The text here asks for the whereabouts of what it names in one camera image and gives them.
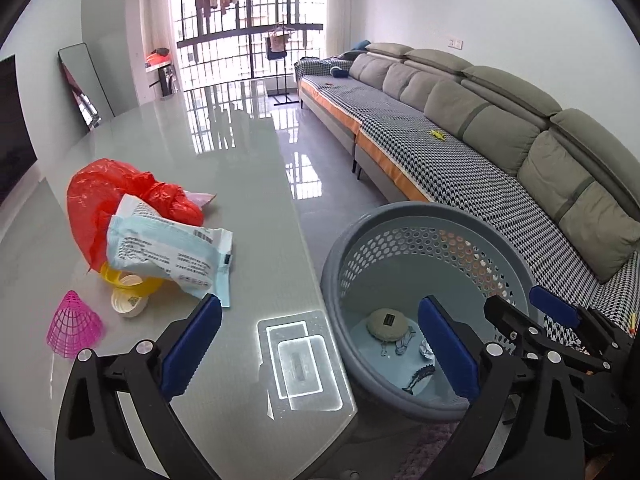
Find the pink plastic cone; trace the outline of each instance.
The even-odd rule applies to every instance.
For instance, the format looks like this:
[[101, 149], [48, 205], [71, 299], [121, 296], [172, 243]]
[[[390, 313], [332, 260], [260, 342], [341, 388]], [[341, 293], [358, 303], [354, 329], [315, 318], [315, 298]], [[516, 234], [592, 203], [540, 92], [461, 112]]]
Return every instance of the pink plastic cone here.
[[72, 290], [65, 294], [53, 315], [47, 343], [62, 357], [75, 358], [83, 348], [102, 337], [100, 317]]

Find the blue gripper pad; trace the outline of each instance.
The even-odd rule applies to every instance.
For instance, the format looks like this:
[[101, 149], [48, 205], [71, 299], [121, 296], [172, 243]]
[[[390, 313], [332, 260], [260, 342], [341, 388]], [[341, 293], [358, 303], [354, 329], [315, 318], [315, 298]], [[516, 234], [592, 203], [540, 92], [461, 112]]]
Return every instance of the blue gripper pad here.
[[541, 310], [565, 328], [578, 328], [580, 324], [578, 311], [543, 286], [537, 285], [531, 288], [529, 301], [538, 310]]
[[478, 364], [430, 298], [420, 302], [418, 325], [456, 395], [469, 402], [476, 400], [480, 395]]
[[221, 323], [220, 300], [211, 296], [162, 361], [160, 391], [167, 402], [187, 389]]

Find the gray couch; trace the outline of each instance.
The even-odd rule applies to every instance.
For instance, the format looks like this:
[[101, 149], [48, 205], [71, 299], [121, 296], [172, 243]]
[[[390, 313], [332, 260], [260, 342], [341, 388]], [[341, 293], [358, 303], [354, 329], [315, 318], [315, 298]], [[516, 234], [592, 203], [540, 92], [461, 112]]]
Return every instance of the gray couch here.
[[[640, 309], [638, 160], [513, 74], [438, 50], [368, 49], [353, 62], [296, 64], [300, 99], [354, 163], [392, 202], [447, 203], [485, 220], [541, 285], [628, 330]], [[350, 77], [333, 78], [333, 66]]]

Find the bolt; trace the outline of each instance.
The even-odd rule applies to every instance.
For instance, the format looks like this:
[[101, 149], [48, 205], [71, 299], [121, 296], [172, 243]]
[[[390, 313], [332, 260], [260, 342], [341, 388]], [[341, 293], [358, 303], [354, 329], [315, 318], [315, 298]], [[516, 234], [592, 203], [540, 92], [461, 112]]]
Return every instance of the bolt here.
[[154, 344], [151, 341], [140, 341], [136, 346], [136, 352], [139, 354], [148, 354], [152, 351]]
[[560, 361], [562, 361], [562, 358], [560, 357], [560, 354], [558, 352], [555, 351], [551, 351], [546, 355], [546, 358], [549, 359], [552, 363], [558, 364]]
[[502, 352], [503, 352], [502, 347], [497, 343], [489, 343], [486, 346], [486, 351], [489, 355], [492, 355], [494, 357], [498, 357], [498, 355], [502, 355]]
[[90, 357], [91, 350], [89, 350], [88, 348], [85, 348], [78, 352], [78, 361], [82, 361], [84, 363], [85, 361], [88, 361]]

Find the wall switch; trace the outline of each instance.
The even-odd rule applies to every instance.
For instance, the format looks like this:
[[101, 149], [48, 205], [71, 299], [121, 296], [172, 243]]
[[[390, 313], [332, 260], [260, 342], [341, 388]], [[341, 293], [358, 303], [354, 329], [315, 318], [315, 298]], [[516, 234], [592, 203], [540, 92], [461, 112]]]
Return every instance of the wall switch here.
[[447, 40], [447, 46], [449, 48], [456, 48], [458, 50], [462, 50], [462, 40], [457, 40], [456, 38], [449, 38]]

